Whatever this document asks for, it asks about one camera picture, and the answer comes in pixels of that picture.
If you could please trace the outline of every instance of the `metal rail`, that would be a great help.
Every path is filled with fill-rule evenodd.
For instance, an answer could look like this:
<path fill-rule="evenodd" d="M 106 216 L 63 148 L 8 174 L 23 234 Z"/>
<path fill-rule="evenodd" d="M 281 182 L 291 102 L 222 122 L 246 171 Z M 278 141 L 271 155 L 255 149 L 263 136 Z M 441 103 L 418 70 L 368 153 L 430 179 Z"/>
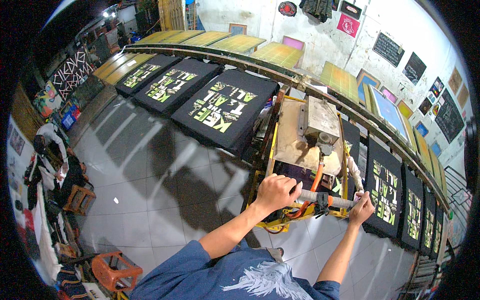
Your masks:
<path fill-rule="evenodd" d="M 430 188 L 435 197 L 441 203 L 444 211 L 448 211 L 449 204 L 447 198 L 441 193 L 441 188 L 426 170 L 420 157 L 410 149 L 409 145 L 399 136 L 398 131 L 389 127 L 384 120 L 377 118 L 371 112 L 366 110 L 360 104 L 352 99 L 342 95 L 339 91 L 328 87 L 335 93 L 336 98 L 325 94 L 315 88 L 314 85 L 325 86 L 318 79 L 309 75 L 302 74 L 292 69 L 269 63 L 263 60 L 252 58 L 250 56 L 233 53 L 213 48 L 196 47 L 178 44 L 133 44 L 125 48 L 125 52 L 130 53 L 162 53 L 166 55 L 175 55 L 180 57 L 193 57 L 196 59 L 212 60 L 221 64 L 228 64 L 242 70 L 249 70 L 259 75 L 266 76 L 275 81 L 286 84 L 290 87 L 305 92 L 308 96 L 319 99 L 326 99 L 329 103 L 336 106 L 337 110 L 347 115 L 351 120 L 359 123 L 369 133 L 375 135 L 392 151 L 397 153 L 410 168 L 412 168 L 418 177 Z"/>

